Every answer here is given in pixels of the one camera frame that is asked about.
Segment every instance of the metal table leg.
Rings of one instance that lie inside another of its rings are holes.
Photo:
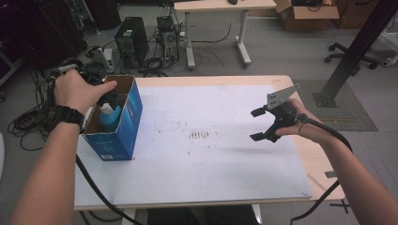
[[[187,62],[188,62],[188,68],[194,69],[195,68],[195,59],[193,58],[193,49],[192,49],[192,43],[191,43],[191,32],[190,32],[190,26],[188,24],[188,17],[189,17],[189,12],[185,13],[185,33],[186,33],[186,41],[187,41]]]
[[[240,25],[239,37],[236,37],[237,46],[239,48],[240,54],[242,55],[244,67],[246,67],[252,63],[252,60],[250,59],[249,54],[246,50],[245,44],[243,43],[243,39],[245,38],[245,30],[246,30],[246,22],[248,20],[248,13],[249,13],[249,10],[242,11],[242,22]]]

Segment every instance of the right hand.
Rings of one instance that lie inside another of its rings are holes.
[[[308,118],[311,118],[319,123],[322,123],[316,116],[314,116],[311,112],[304,108],[304,106],[295,98],[290,98],[287,100],[287,103],[292,105],[297,114],[305,113],[307,114]],[[283,135],[299,135],[303,138],[309,139],[314,143],[321,143],[323,141],[328,140],[329,138],[333,138],[331,134],[325,131],[322,128],[316,127],[311,124],[304,124],[298,121],[292,127],[282,127],[275,131],[276,135],[283,136]]]

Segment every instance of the metal post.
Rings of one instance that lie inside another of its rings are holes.
[[[334,98],[337,96],[340,88],[348,80],[362,56],[367,53],[375,40],[377,40],[397,10],[397,0],[383,0],[377,4],[322,91],[320,93],[313,93],[315,103],[318,107],[336,106]]]

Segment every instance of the hand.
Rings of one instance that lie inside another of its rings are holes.
[[[85,115],[103,94],[116,86],[115,81],[93,86],[85,82],[77,70],[73,69],[55,80],[55,103],[69,106]]]
[[[307,114],[308,118],[311,118],[319,123],[322,123],[316,116],[314,116],[311,112],[309,112],[307,109],[304,108],[304,106],[295,98],[290,98],[287,100],[287,103],[292,105],[296,111],[297,114],[302,114],[305,113]],[[316,127],[311,124],[304,124],[302,126],[302,123],[298,121],[294,126],[292,127],[283,127],[279,128],[275,131],[276,135],[283,136],[283,135],[299,135],[303,138],[309,139],[315,143],[321,143],[328,138],[333,138],[331,134],[326,132],[324,129]]]

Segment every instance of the black marks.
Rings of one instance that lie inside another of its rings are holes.
[[[208,138],[209,135],[207,131],[193,130],[190,134],[190,139],[205,139]]]

